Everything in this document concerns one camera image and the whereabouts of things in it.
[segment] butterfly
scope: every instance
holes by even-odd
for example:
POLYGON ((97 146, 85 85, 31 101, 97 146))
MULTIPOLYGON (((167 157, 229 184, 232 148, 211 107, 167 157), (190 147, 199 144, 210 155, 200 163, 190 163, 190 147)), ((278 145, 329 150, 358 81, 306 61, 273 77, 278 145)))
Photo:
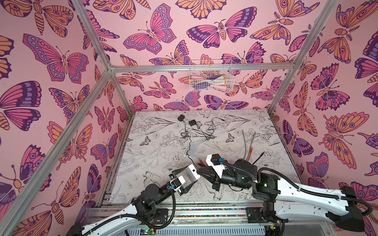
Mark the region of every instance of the butterfly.
POLYGON ((248 102, 229 102, 229 100, 222 100, 219 97, 216 97, 214 95, 205 95, 203 97, 205 99, 205 102, 209 105, 207 105, 208 108, 211 108, 213 110, 225 109, 225 110, 236 110, 236 109, 242 109, 249 105, 248 102))
POLYGON ((257 8, 252 6, 235 13, 225 24, 222 23, 225 19, 220 22, 215 22, 218 23, 218 27, 213 25, 199 25, 189 29, 186 34, 197 43, 202 43, 202 41, 205 40, 205 42, 203 42, 204 48, 218 48, 220 38, 226 40, 226 33, 233 43, 235 43, 238 38, 246 36, 247 30, 238 27, 249 27, 255 19, 256 14, 257 8))
POLYGON ((247 74, 243 78, 243 81, 239 82, 238 85, 234 85, 234 88, 230 92, 227 92, 226 95, 230 96, 230 97, 236 95, 239 92, 239 88, 245 94, 247 94, 247 88, 246 87, 249 87, 249 88, 259 88, 262 85, 262 81, 261 80, 264 78, 264 75, 267 72, 268 72, 268 70, 266 70, 266 69, 259 70, 258 72, 256 72, 255 74, 253 74, 251 77, 249 77, 245 83, 243 83, 244 78, 249 75, 249 74, 247 74))
POLYGON ((227 0, 178 0, 176 5, 185 10, 191 9, 191 15, 201 20, 202 18, 207 19, 212 10, 222 10, 222 7, 226 5, 226 1, 227 0))
POLYGON ((188 111, 190 110, 191 107, 198 107, 201 105, 201 103, 198 101, 200 98, 200 92, 193 90, 189 92, 186 96, 185 99, 181 101, 177 100, 176 102, 169 102, 164 105, 165 109, 172 109, 172 110, 180 110, 180 111, 188 111))
POLYGON ((308 185, 316 188, 328 188, 327 184, 324 182, 325 180, 322 179, 328 171, 328 155, 321 152, 319 156, 315 156, 313 162, 306 162, 306 166, 308 173, 312 175, 312 177, 307 180, 308 185))
MULTIPOLYGON (((117 39, 117 38, 119 38, 119 36, 116 35, 115 33, 110 32, 109 30, 101 29, 101 26, 97 22, 97 20, 96 20, 95 16, 93 15, 92 11, 87 10, 87 15, 89 16, 89 19, 92 22, 92 25, 94 27, 94 30, 96 31, 96 34, 97 34, 97 36, 100 39, 100 43, 102 45, 102 48, 105 51, 117 52, 116 49, 114 49, 113 47, 111 47, 108 44, 104 43, 104 42, 106 42, 106 39, 104 39, 104 38, 117 39)), ((83 45, 83 49, 87 49, 89 47, 89 45, 91 45, 91 47, 93 47, 92 41, 91 41, 91 39, 88 36, 87 30, 84 28, 84 26, 83 26, 83 24, 82 24, 79 16, 77 16, 77 18, 79 19, 81 28, 83 29, 83 32, 84 32, 84 45, 83 45)), ((93 49, 93 50, 94 50, 94 52, 93 52, 93 54, 94 54, 94 60, 97 60, 97 52, 96 52, 95 49, 93 49)))
POLYGON ((73 11, 64 6, 52 5, 42 7, 40 5, 41 1, 25 1, 25 0, 14 0, 14 1, 1 1, 3 8, 10 14, 17 17, 26 17, 30 14, 34 6, 34 18, 36 21, 37 29, 41 33, 45 28, 45 23, 43 20, 43 15, 47 23, 50 25, 51 29, 59 36, 66 37, 68 30, 64 27, 67 26, 73 19, 73 11))
POLYGON ((272 83, 270 84, 270 88, 266 88, 267 91, 253 93, 251 97, 256 97, 257 99, 261 98, 262 100, 267 100, 267 101, 272 100, 282 83, 282 80, 280 80, 280 78, 281 76, 275 77, 272 83))
POLYGON ((292 25, 294 21, 290 19, 285 19, 285 17, 300 17, 306 15, 313 11, 320 3, 315 3, 310 7, 305 7, 304 3, 301 1, 294 2, 295 0, 276 0, 276 5, 280 14, 274 12, 275 20, 268 22, 268 24, 274 24, 265 27, 253 34, 251 34, 252 39, 267 40, 273 37, 274 40, 285 39, 285 44, 289 45, 291 35, 290 31, 284 27, 284 25, 292 25))
POLYGON ((299 174, 303 174, 303 171, 305 170, 303 165, 302 164, 301 165, 295 164, 295 166, 297 167, 299 174))
POLYGON ((339 108, 342 104, 346 104, 347 101, 349 101, 350 97, 348 94, 330 90, 332 89, 331 84, 333 78, 336 76, 337 69, 339 68, 339 64, 331 64, 329 67, 323 68, 322 72, 319 76, 316 76, 316 78, 311 82, 311 89, 312 90, 322 90, 318 92, 316 95, 322 95, 317 101, 316 101, 316 108, 318 110, 326 110, 329 108, 334 109, 336 111, 337 108, 339 108))
POLYGON ((293 153, 297 154, 298 157, 302 157, 302 153, 306 156, 314 152, 314 148, 306 140, 298 138, 298 135, 286 120, 282 121, 282 131, 284 132, 283 138, 286 140, 286 144, 291 143, 293 153))
MULTIPOLYGON (((261 57, 266 53, 266 51, 262 48, 262 44, 259 42, 255 42, 248 50, 247 55, 241 57, 239 53, 237 55, 241 58, 231 55, 231 54, 222 54, 222 64, 240 64, 240 63, 263 63, 264 59, 261 57)), ((240 70, 233 71, 234 76, 239 74, 240 70)))
POLYGON ((57 88, 49 88, 49 90, 51 92, 51 95, 54 96, 55 102, 58 104, 58 106, 63 108, 63 112, 67 117, 67 124, 71 121, 76 111, 89 95, 89 85, 84 86, 80 90, 78 96, 76 96, 76 92, 75 95, 71 93, 73 97, 57 88))
MULTIPOLYGON (((151 10, 147 0, 136 0, 140 5, 151 10)), ((120 10, 119 16, 126 20, 131 20, 136 14, 133 0, 109 1, 109 0, 95 0, 93 7, 100 11, 107 11, 117 13, 120 10)))
POLYGON ((170 56, 167 56, 170 58, 153 58, 150 59, 150 62, 157 66, 190 65, 190 57, 188 56, 188 54, 189 50, 186 47, 185 40, 181 40, 181 42, 179 42, 176 46, 175 53, 173 56, 171 53, 170 56))
POLYGON ((84 200, 92 200, 93 198, 95 198, 96 195, 94 193, 97 192, 98 190, 100 190, 100 188, 101 188, 101 175, 98 175, 98 174, 99 174, 99 172, 98 172, 96 165, 92 164, 91 167, 89 168, 88 178, 87 178, 88 194, 87 194, 87 192, 84 193, 85 197, 83 198, 82 203, 84 202, 84 200))
POLYGON ((157 105, 157 104, 153 104, 153 110, 154 111, 163 111, 163 108, 161 107, 161 106, 159 106, 159 105, 157 105))
MULTIPOLYGON (((367 58, 359 58, 355 62, 355 67, 357 68, 357 73, 355 78, 361 79, 366 76, 371 76, 374 74, 370 79, 368 79, 368 83, 373 83, 378 81, 378 56, 376 55, 377 51, 377 44, 378 44, 378 31, 372 36, 372 38, 367 43, 363 54, 372 58, 373 60, 367 58)), ((369 87, 365 92, 364 96, 369 97, 373 100, 373 105, 378 106, 378 83, 375 83, 373 86, 369 87)))
POLYGON ((141 143, 139 146, 148 145, 150 142, 151 142, 151 140, 148 138, 148 136, 146 136, 146 137, 144 138, 143 143, 141 143))
MULTIPOLYGON (((21 159, 19 178, 16 176, 14 165, 11 166, 14 171, 14 178, 8 178, 1 174, 1 177, 13 181, 13 186, 0 182, 0 219, 3 218, 6 211, 11 207, 13 201, 16 199, 17 195, 15 189, 17 189, 19 193, 22 191, 24 185, 29 181, 45 158, 45 154, 41 153, 40 150, 41 148, 38 148, 37 146, 29 145, 21 159)), ((39 191, 43 191, 45 188, 50 186, 50 177, 51 174, 49 174, 39 191)))
POLYGON ((106 82, 106 85, 104 86, 104 88, 101 90, 101 93, 100 95, 97 97, 97 99, 99 99, 101 96, 102 96, 102 92, 104 92, 104 96, 108 95, 108 101, 109 101, 109 104, 111 106, 113 106, 113 102, 112 102, 112 99, 113 99, 113 92, 114 92, 114 85, 112 82, 106 82))
POLYGON ((287 57, 287 55, 284 55, 286 56, 286 59, 281 56, 281 55, 278 55, 276 53, 273 53, 272 55, 270 55, 270 60, 272 61, 272 63, 293 63, 294 60, 295 60, 295 55, 291 55, 290 57, 287 57))
POLYGON ((106 178, 109 176, 111 169, 111 167, 105 167, 106 178))
POLYGON ((102 107, 102 111, 98 107, 94 107, 94 112, 97 115, 97 122, 99 125, 101 125, 101 131, 105 133, 105 130, 109 130, 109 132, 112 130, 112 124, 114 122, 113 116, 115 114, 115 109, 113 108, 109 112, 108 110, 105 112, 105 108, 102 107))
POLYGON ((305 112, 309 113, 307 111, 307 107, 305 108, 307 92, 308 92, 308 83, 306 81, 303 83, 302 88, 299 91, 299 93, 294 96, 294 99, 293 99, 294 106, 299 108, 299 110, 295 111, 293 115, 294 116, 300 115, 297 122, 297 127, 299 130, 301 131, 305 130, 310 135, 316 137, 318 135, 318 131, 316 130, 316 127, 314 123, 312 122, 312 120, 305 113, 305 112))
POLYGON ((41 114, 37 110, 21 107, 38 107, 40 101, 41 87, 38 82, 25 81, 14 85, 0 97, 0 108, 16 108, 4 110, 3 113, 0 112, 0 127, 9 130, 9 119, 20 130, 28 131, 31 123, 39 120, 41 114))
POLYGON ((226 143, 233 142, 234 138, 235 138, 234 136, 232 136, 230 133, 228 133, 228 138, 226 139, 226 143))
POLYGON ((22 42, 33 51, 37 61, 47 65, 51 81, 63 81, 68 73, 73 83, 81 83, 81 72, 86 71, 89 64, 86 55, 75 52, 66 57, 61 52, 60 56, 53 46, 30 34, 24 34, 22 42))
POLYGON ((125 133, 125 130, 122 129, 122 127, 118 124, 118 135, 119 135, 119 140, 122 140, 123 133, 125 133))
MULTIPOLYGON (((349 186, 347 183, 339 183, 339 187, 349 186)), ((357 182, 350 183, 350 186, 354 189, 357 194, 357 198, 364 200, 364 201, 373 201, 378 198, 378 186, 371 184, 368 186, 364 186, 357 182)), ((369 217, 373 220, 375 219, 373 214, 370 214, 369 217)), ((365 233, 368 236, 376 236, 374 228, 369 221, 367 216, 364 216, 364 223, 365 223, 365 233)))
POLYGON ((341 5, 339 5, 336 10, 336 21, 345 29, 336 29, 335 34, 339 37, 330 39, 323 43, 323 45, 319 48, 318 53, 323 49, 327 49, 330 54, 333 53, 337 60, 349 63, 351 59, 350 48, 347 40, 343 36, 345 35, 349 41, 352 41, 352 36, 349 33, 359 28, 359 26, 354 26, 365 20, 376 10, 378 10, 377 1, 364 2, 356 9, 356 11, 354 7, 351 7, 345 12, 342 12, 341 5))
POLYGON ((307 63, 311 63, 311 62, 307 62, 306 60, 307 58, 304 60, 304 62, 301 63, 301 66, 299 67, 299 70, 297 73, 297 75, 301 74, 301 81, 304 80, 308 74, 311 74, 315 72, 316 70, 316 65, 314 64, 307 65, 307 63))
POLYGON ((290 112, 290 104, 289 104, 289 101, 288 101, 288 99, 290 98, 289 94, 294 89, 294 86, 295 86, 295 83, 293 81, 291 84, 289 84, 289 86, 287 87, 286 91, 282 95, 282 98, 278 102, 278 104, 280 105, 280 107, 283 108, 284 111, 287 111, 288 114, 290 112))
POLYGON ((123 45, 127 49, 134 48, 138 51, 147 49, 147 51, 150 51, 156 55, 162 48, 161 44, 159 43, 160 41, 170 43, 176 39, 173 31, 169 28, 173 22, 169 12, 170 7, 165 3, 158 6, 151 16, 151 30, 147 29, 147 33, 130 35, 123 42, 123 45))
POLYGON ((20 222, 17 225, 16 229, 13 231, 12 235, 23 235, 23 234, 27 234, 28 231, 31 231, 31 233, 32 233, 34 230, 41 230, 40 227, 45 225, 45 224, 51 225, 51 219, 52 219, 53 214, 54 214, 56 221, 59 224, 63 225, 64 224, 64 215, 63 215, 63 211, 62 211, 62 209, 60 209, 60 207, 61 206, 62 207, 71 207, 78 201, 79 196, 80 196, 80 189, 78 188, 79 187, 79 181, 80 181, 80 174, 81 174, 81 167, 76 168, 72 172, 71 176, 67 180, 66 185, 64 186, 64 189, 63 189, 63 191, 60 195, 58 202, 56 202, 56 198, 55 198, 50 204, 42 203, 42 204, 39 204, 39 205, 31 208, 31 210, 34 210, 36 207, 38 207, 40 205, 51 206, 51 211, 45 211, 46 214, 49 215, 49 216, 45 216, 44 218, 39 219, 39 221, 42 221, 42 223, 43 223, 43 224, 41 223, 42 225, 39 225, 39 221, 37 221, 37 223, 34 224, 34 225, 30 225, 30 222, 35 221, 35 219, 33 220, 33 218, 38 216, 38 215, 35 215, 35 216, 30 217, 26 221, 20 222))
POLYGON ((112 159, 115 155, 115 146, 117 145, 118 134, 115 133, 110 138, 108 144, 97 144, 91 148, 91 155, 95 157, 96 160, 100 160, 101 166, 104 167, 108 161, 108 157, 112 159))
MULTIPOLYGON (((49 126, 47 127, 47 129, 49 130, 48 135, 52 143, 55 143, 59 138, 60 134, 63 132, 63 128, 52 121, 49 122, 49 126)), ((87 160, 84 156, 87 153, 87 145, 89 143, 89 140, 91 139, 91 135, 92 124, 89 124, 86 127, 84 127, 84 129, 79 133, 79 136, 76 132, 75 137, 73 137, 72 140, 70 140, 70 142, 64 149, 64 152, 59 157, 59 165, 56 167, 56 170, 59 170, 60 165, 69 161, 73 156, 79 159, 84 159, 84 161, 86 162, 87 160)))
POLYGON ((351 132, 360 127, 369 118, 369 115, 364 114, 363 112, 353 112, 351 114, 348 113, 342 115, 340 118, 337 116, 331 116, 327 119, 325 115, 323 115, 323 117, 326 119, 325 124, 328 134, 324 135, 323 142, 320 142, 319 145, 323 143, 329 151, 333 151, 335 156, 337 156, 343 164, 347 165, 349 168, 356 169, 357 165, 352 152, 342 139, 345 140, 345 136, 353 136, 345 135, 345 133, 351 132))
POLYGON ((127 113, 127 111, 124 108, 119 106, 119 107, 117 107, 117 111, 119 113, 119 119, 122 122, 129 119, 129 114, 127 113))
POLYGON ((176 90, 173 89, 173 84, 169 83, 167 77, 163 75, 160 76, 160 85, 158 84, 158 82, 154 81, 154 83, 156 87, 149 86, 150 89, 153 89, 153 90, 146 91, 143 94, 147 96, 154 96, 157 98, 163 97, 163 98, 168 99, 170 98, 169 95, 171 95, 172 93, 173 94, 176 93, 176 90))
POLYGON ((141 111, 147 109, 148 105, 145 103, 141 96, 134 97, 133 103, 130 102, 130 107, 133 112, 141 111))
MULTIPOLYGON (((9 55, 12 49, 14 41, 0 35, 0 57, 9 55)), ((7 58, 0 58, 0 79, 9 78, 8 74, 11 72, 11 64, 7 58)))

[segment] drawn bird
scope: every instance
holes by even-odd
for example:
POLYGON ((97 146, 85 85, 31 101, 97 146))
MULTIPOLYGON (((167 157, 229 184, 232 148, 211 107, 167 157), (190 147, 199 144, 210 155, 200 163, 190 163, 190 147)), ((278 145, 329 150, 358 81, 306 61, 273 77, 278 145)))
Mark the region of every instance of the drawn bird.
POLYGON ((156 182, 156 180, 155 180, 157 177, 159 179, 161 179, 161 177, 158 176, 157 174, 152 173, 150 171, 146 171, 146 173, 142 174, 142 176, 145 177, 145 179, 143 181, 144 187, 147 187, 150 184, 156 184, 157 186, 160 187, 160 184, 158 182, 156 182))

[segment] wire basket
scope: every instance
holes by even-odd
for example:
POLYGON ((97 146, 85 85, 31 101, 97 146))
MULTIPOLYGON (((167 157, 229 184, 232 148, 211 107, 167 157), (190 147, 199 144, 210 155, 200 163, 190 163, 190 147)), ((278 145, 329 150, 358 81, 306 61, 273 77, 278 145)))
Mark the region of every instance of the wire basket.
POLYGON ((229 92, 234 87, 235 78, 232 64, 210 64, 210 60, 191 60, 189 66, 189 89, 229 92))

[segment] cable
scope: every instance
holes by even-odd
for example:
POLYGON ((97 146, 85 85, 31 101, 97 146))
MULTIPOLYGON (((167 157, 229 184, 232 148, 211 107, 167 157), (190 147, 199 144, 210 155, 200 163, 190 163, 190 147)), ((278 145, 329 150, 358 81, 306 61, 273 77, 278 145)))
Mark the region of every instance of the cable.
POLYGON ((229 187, 230 187, 230 189, 232 190, 232 191, 234 191, 234 192, 240 192, 240 191, 242 191, 244 188, 242 188, 242 189, 240 189, 240 190, 234 190, 234 189, 232 189, 231 188, 231 186, 229 185, 229 187))
POLYGON ((285 230, 285 222, 284 220, 281 221, 282 222, 282 229, 281 229, 281 232, 278 236, 282 236, 284 234, 284 230, 285 230))
POLYGON ((161 230, 161 229, 167 227, 172 222, 172 220, 173 220, 173 218, 175 216, 175 210, 176 210, 175 192, 174 192, 174 190, 172 188, 170 188, 169 191, 170 191, 170 194, 171 194, 171 197, 172 197, 172 205, 173 205, 172 206, 172 214, 171 214, 169 220, 166 223, 164 223, 163 225, 154 225, 154 224, 151 224, 151 223, 147 222, 146 220, 144 220, 143 218, 140 218, 139 216, 136 216, 136 215, 133 215, 133 214, 121 214, 121 215, 109 218, 109 219, 105 220, 104 222, 96 225, 91 230, 89 230, 86 233, 84 233, 83 236, 90 235, 91 232, 93 232, 96 229, 104 226, 105 224, 107 224, 107 223, 109 223, 109 222, 111 222, 113 220, 124 218, 124 217, 130 217, 130 218, 137 219, 137 220, 141 221, 143 224, 147 225, 149 228, 153 228, 153 229, 156 229, 156 230, 161 230))
POLYGON ((251 172, 246 171, 245 169, 242 169, 242 168, 240 168, 240 167, 237 167, 236 165, 230 164, 230 163, 228 163, 228 162, 220 161, 220 163, 221 163, 222 165, 227 166, 227 167, 234 168, 234 169, 236 169, 236 170, 238 170, 238 171, 241 171, 241 172, 243 172, 243 173, 249 175, 249 176, 252 178, 253 181, 256 181, 256 177, 255 177, 251 172))
MULTIPOLYGON (((257 183, 260 183, 261 182, 261 172, 263 170, 268 170, 280 177, 282 177, 283 179, 285 179, 289 184, 291 184, 293 187, 295 187, 297 190, 300 190, 304 193, 307 193, 307 194, 310 194, 310 195, 314 195, 314 196, 317 196, 317 197, 326 197, 326 198, 332 198, 332 199, 339 199, 339 196, 338 195, 333 195, 333 194, 326 194, 326 193, 316 193, 316 192, 312 192, 310 190, 307 190, 307 189, 304 189, 304 188, 299 188, 298 185, 296 185, 293 181, 291 181, 288 177, 286 177, 285 175, 283 175, 282 173, 274 170, 274 169, 270 169, 270 168, 267 168, 267 167, 263 167, 263 168, 260 168, 258 171, 257 171, 257 177, 258 177, 258 180, 257 180, 257 183)), ((353 197, 346 197, 346 196, 341 196, 340 197, 341 200, 346 200, 346 201, 350 201, 350 202, 357 202, 357 203, 361 203, 363 205, 366 206, 367 210, 362 212, 362 215, 363 216, 366 216, 366 215, 369 215, 370 213, 373 212, 373 207, 361 200, 361 199, 358 199, 358 198, 353 198, 353 197)))

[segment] power adapter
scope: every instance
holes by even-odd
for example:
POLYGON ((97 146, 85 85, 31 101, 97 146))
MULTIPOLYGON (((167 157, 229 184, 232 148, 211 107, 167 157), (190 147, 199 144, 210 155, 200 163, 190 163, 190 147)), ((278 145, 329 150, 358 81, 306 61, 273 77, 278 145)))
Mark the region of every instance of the power adapter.
POLYGON ((184 116, 184 115, 180 115, 180 116, 177 118, 178 121, 183 121, 184 119, 185 119, 185 116, 184 116))

